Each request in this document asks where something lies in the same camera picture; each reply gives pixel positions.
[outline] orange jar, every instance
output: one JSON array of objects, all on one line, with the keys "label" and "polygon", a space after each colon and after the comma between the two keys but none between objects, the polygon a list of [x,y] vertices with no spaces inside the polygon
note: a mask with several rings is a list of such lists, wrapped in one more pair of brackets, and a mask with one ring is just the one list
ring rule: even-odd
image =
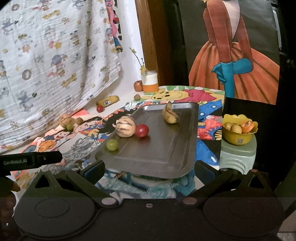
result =
[{"label": "orange jar", "polygon": [[141,77],[144,93],[155,93],[158,91],[159,86],[156,71],[149,71]]}]

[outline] apple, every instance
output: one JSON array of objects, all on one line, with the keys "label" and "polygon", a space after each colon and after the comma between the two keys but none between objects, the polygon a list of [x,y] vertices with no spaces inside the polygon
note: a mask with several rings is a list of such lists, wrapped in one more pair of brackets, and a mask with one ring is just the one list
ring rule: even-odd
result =
[{"label": "apple", "polygon": [[143,84],[142,84],[142,81],[141,81],[141,80],[136,81],[136,82],[133,84],[133,88],[134,88],[135,91],[137,91],[137,92],[143,91]]}]

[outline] potato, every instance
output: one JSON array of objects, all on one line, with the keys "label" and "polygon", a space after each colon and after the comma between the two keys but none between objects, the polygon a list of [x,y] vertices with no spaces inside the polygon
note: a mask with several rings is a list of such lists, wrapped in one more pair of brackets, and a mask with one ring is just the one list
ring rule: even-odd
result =
[{"label": "potato", "polygon": [[230,130],[230,129],[231,129],[231,126],[232,126],[232,123],[230,123],[230,122],[226,122],[226,123],[224,124],[224,127],[225,127],[225,129],[227,129],[227,130]]},{"label": "potato", "polygon": [[230,130],[238,134],[242,133],[242,129],[238,124],[232,125]]}]

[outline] white fabric with cartoon print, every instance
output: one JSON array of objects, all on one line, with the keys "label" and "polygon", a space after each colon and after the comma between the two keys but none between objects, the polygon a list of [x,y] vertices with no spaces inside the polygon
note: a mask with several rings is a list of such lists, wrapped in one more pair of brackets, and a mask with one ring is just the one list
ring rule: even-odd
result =
[{"label": "white fabric with cartoon print", "polygon": [[44,133],[118,79],[104,1],[12,0],[0,22],[0,153]]}]

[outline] green grape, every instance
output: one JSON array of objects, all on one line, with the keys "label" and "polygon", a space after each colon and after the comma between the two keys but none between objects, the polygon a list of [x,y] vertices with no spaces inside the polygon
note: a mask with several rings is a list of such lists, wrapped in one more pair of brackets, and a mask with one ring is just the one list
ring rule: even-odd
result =
[{"label": "green grape", "polygon": [[114,151],[114,150],[117,149],[117,147],[118,147],[118,143],[117,143],[116,140],[114,140],[114,139],[110,139],[109,141],[107,141],[107,143],[106,143],[106,147],[107,147],[108,150],[110,150],[110,151]]},{"label": "green grape", "polygon": [[73,126],[73,124],[69,123],[69,124],[67,124],[66,128],[67,128],[68,131],[71,131],[71,130],[74,129],[74,126]]}]

